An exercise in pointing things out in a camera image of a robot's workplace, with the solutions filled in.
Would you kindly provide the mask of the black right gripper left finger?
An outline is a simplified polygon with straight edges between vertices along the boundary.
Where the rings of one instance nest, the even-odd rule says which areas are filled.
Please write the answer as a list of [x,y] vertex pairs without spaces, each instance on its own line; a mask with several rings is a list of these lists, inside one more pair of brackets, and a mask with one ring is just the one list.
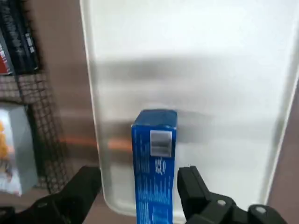
[[2,224],[82,224],[101,189],[99,167],[83,166],[62,190],[16,212],[1,206]]

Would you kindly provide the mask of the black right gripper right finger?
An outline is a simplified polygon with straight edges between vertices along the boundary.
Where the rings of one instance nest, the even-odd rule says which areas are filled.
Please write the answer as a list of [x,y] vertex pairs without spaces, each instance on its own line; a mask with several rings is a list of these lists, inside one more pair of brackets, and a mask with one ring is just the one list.
[[285,224],[272,207],[253,204],[247,210],[211,192],[195,166],[179,168],[177,189],[187,224]]

